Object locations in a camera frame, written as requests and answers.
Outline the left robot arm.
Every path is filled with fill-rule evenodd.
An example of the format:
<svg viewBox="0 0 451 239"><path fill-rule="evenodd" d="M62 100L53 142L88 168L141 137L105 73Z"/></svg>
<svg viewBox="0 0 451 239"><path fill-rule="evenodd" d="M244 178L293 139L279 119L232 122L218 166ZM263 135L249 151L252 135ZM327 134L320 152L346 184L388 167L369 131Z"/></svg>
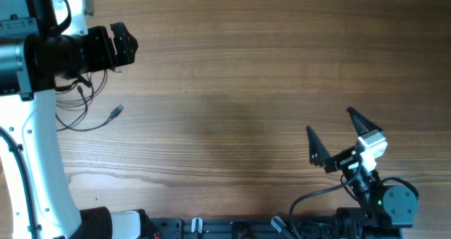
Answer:
<svg viewBox="0 0 451 239"><path fill-rule="evenodd" d="M57 77L134 62L137 40L121 22L88 27L93 0L1 0L1 162L14 238L145 238L142 210L78 209L56 129Z"/></svg>

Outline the black cable white plug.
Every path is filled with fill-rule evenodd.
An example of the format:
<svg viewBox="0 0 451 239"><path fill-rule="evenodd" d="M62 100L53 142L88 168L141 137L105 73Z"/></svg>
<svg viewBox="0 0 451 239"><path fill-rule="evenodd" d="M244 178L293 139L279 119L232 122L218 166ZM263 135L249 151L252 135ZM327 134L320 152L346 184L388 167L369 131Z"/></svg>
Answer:
<svg viewBox="0 0 451 239"><path fill-rule="evenodd" d="M86 78L87 78L89 84L93 84L92 74L87 73ZM82 121L86 118L88 111L89 111L90 104L94 101L96 96L98 94L100 94L100 92L105 88L107 80L108 80L108 73L107 73L107 70L104 70L102 73L102 78L101 78L99 85L97 87L92 85L89 88L89 94L85 94L84 89L79 84L72 84L69 87L68 91L62 91L62 92L57 93L57 95L62 95L62 94L68 94L70 91L77 90L77 93L80 96L79 98L77 98L77 99L57 99L56 106L58 109L63 109L65 111L77 111L77 110L81 111L80 115L77 116L76 118L74 118L70 123L65 123L61 119L61 117L58 114L56 114L56 121L61 126L60 128L57 129L58 132L62 132L62 131L66 131L66 130L71 130L71 131L75 131L75 132L86 132L86 131L96 130L97 128L103 127L110 121L110 119L107 119L105 123L101 123L98 126L94 126L91 128L77 129L77 126L79 126L82 123Z"/></svg>

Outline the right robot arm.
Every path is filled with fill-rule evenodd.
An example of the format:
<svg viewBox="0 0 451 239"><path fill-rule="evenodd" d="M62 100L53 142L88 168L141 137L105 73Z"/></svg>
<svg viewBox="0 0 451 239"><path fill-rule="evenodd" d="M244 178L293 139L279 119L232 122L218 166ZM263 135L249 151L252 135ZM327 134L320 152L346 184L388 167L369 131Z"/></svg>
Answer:
<svg viewBox="0 0 451 239"><path fill-rule="evenodd" d="M341 172L340 187L358 207L304 218L296 228L303 238L401 238L402 229L413 226L419 191L401 178L380 178L376 160L388 147L383 129L351 106L347 112L358 135L355 145L332 156L307 127L309 161L326 173Z"/></svg>

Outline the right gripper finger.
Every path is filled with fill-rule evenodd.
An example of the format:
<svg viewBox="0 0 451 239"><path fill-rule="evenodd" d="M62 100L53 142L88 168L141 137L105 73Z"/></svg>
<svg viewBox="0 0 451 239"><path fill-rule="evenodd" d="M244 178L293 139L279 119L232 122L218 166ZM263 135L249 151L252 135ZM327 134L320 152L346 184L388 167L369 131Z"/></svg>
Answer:
<svg viewBox="0 0 451 239"><path fill-rule="evenodd" d="M354 129L356 130L358 136L370 133L373 130L378 132L383 132L383 129L370 121L368 118L359 113L354 107L349 106L347 108L347 113L350 115L350 119L353 123Z"/></svg>
<svg viewBox="0 0 451 239"><path fill-rule="evenodd" d="M330 154L322 141L314 131L314 129L308 125L306 127L307 137L309 141L309 162L315 166L325 166L330 159Z"/></svg>

